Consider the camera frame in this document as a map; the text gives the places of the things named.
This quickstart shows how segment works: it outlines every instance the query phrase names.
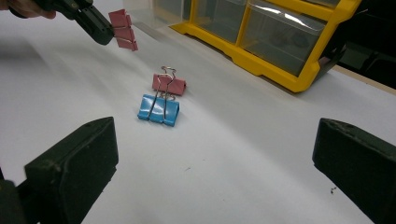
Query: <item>yellow frame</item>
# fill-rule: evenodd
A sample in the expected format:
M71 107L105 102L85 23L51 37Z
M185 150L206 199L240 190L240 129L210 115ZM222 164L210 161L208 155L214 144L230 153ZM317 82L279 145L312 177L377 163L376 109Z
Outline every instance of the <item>yellow frame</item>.
M191 0L190 20L173 25L172 28L174 30L181 34L189 34L198 37L209 45L223 51L224 54L232 58L236 65L246 69L251 74L269 77L274 82L294 92L305 91L311 86L320 69L318 63L319 57L326 48L334 31L337 29L338 24L350 19L361 3L361 0L341 0L336 8L330 8L311 4L302 0L267 0L267 2L277 6L298 13L304 13L327 22L316 45L307 58L303 70L300 75L296 77L240 48L242 36L247 28L248 17L251 10L248 3L236 43L232 44L194 24L198 1L199 0Z

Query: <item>clear plastic drawer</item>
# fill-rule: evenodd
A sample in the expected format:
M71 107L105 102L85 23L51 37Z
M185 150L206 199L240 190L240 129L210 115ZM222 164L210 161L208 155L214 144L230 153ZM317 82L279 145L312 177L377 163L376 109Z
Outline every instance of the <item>clear plastic drawer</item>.
M325 22L261 0L251 8L241 47L295 76L318 41Z
M200 0L194 23L213 35L235 43L247 0Z
M142 22L151 28L159 28L187 20L191 0L186 1L188 10L185 9L185 0L123 0L123 4L133 23Z

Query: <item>small debris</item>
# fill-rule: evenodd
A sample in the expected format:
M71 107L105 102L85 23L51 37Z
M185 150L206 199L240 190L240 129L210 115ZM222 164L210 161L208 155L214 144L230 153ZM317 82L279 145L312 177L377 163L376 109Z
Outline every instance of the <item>small debris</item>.
M334 194L334 191L337 189L337 187L332 188L332 190L330 191L331 194Z

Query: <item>blue binder clip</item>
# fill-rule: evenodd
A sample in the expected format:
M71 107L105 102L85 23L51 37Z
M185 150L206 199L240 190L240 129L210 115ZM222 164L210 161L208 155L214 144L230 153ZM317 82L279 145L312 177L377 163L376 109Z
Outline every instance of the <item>blue binder clip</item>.
M171 80L166 83L165 93L161 94L163 98L158 96L158 92L161 87L160 76L169 76L171 78ZM137 117L174 127L178 115L179 103L168 100L168 87L174 81L175 77L172 77L169 74L159 74L157 75L157 78L159 86L155 96L147 94L143 95L142 104L140 105Z

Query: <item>pink clip held by gripper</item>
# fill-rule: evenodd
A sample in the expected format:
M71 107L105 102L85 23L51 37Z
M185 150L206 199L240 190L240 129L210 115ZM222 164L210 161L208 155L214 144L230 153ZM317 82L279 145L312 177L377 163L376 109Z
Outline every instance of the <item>pink clip held by gripper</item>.
M114 37L120 48L138 50L134 39L134 30L131 28L131 17L126 14L125 9L108 13L111 24L114 28Z
M164 76L165 74L167 74L166 71L167 69L172 70L173 81L172 78L170 78L169 76ZM158 91L166 91L166 88L168 88L169 93L176 95L183 95L184 90L186 90L187 87L186 80L184 78L176 77L175 76L176 70L171 67L163 66L162 70L165 71L165 74L154 74L152 78L152 89L157 90L160 87ZM166 85L160 85L160 82L161 83L171 82L171 83L167 87Z

